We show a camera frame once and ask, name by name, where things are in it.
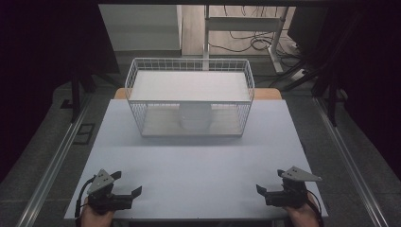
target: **metal rail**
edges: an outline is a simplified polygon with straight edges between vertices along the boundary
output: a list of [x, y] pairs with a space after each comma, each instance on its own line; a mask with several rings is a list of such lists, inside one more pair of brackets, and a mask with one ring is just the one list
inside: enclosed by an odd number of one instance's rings
[[374, 225], [376, 227], [389, 226], [386, 219], [384, 218], [384, 215], [381, 211], [380, 205], [375, 198], [374, 193], [363, 179], [363, 176], [357, 168], [357, 164], [355, 163], [351, 152], [348, 150], [348, 147], [345, 145], [345, 142], [342, 139], [339, 130], [331, 125], [330, 120], [326, 115], [327, 110], [324, 106], [323, 99], [321, 97], [314, 97], [313, 100], [319, 109], [324, 125], [328, 129], [330, 136], [333, 139], [334, 144], [341, 156], [341, 159], [345, 163], [345, 167], [350, 174], [351, 180], [353, 181], [358, 194], [365, 204], [366, 210], [368, 211]]
[[64, 158], [68, 153], [68, 149], [70, 149], [71, 144], [73, 143], [74, 137], [78, 132], [83, 117], [86, 115], [91, 98], [92, 95], [89, 94], [85, 95], [85, 97], [83, 98], [80, 114], [78, 115], [75, 123], [71, 123], [70, 127], [68, 128], [68, 131], [64, 135], [64, 138], [62, 139], [61, 144], [57, 149], [57, 152], [53, 156], [53, 159], [50, 161], [49, 166], [47, 167], [44, 175], [39, 181], [35, 192], [30, 198], [26, 209], [18, 220], [16, 226], [25, 227], [32, 226], [34, 224], [36, 217], [39, 215], [39, 212], [42, 209], [44, 200], [46, 199], [47, 194], [50, 191], [50, 188], [53, 185], [57, 174], [59, 173], [62, 162], [64, 161]]

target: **wire basket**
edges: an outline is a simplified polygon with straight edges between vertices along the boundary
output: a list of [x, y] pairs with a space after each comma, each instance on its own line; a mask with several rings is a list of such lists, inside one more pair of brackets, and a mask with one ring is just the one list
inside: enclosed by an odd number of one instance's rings
[[254, 96], [239, 59], [134, 59], [125, 88], [142, 136], [242, 136]]

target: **wire mesh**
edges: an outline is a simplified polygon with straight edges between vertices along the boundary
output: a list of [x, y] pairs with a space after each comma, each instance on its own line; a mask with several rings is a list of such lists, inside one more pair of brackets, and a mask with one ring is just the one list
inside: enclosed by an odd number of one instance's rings
[[[207, 130], [189, 130], [180, 117], [181, 102], [130, 100], [140, 71], [213, 71], [241, 72], [245, 76], [249, 102], [211, 102], [212, 122]], [[241, 136], [254, 96], [252, 70], [243, 59], [134, 59], [126, 80], [126, 96], [137, 127], [143, 136], [163, 135], [234, 135]]]

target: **black curtain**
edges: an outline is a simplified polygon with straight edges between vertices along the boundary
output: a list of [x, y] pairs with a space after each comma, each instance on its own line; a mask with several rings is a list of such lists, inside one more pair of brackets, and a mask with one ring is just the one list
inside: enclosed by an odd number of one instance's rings
[[338, 65], [345, 108], [401, 179], [401, 14], [373, 2]]
[[119, 73], [94, 1], [0, 3], [0, 179], [24, 151], [72, 72]]

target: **white table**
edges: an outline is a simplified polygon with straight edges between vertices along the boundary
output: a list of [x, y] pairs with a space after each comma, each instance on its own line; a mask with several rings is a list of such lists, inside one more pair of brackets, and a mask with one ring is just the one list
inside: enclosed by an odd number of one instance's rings
[[[287, 213], [267, 206], [258, 183], [281, 191], [277, 169], [309, 164], [284, 100], [255, 100], [241, 138], [142, 138], [127, 100], [111, 100], [65, 218], [74, 218], [84, 182], [104, 168], [122, 171], [114, 194], [143, 186], [132, 209], [114, 218], [134, 220], [260, 220]], [[321, 196], [315, 183], [307, 188]], [[323, 216], [327, 216], [323, 207]]]

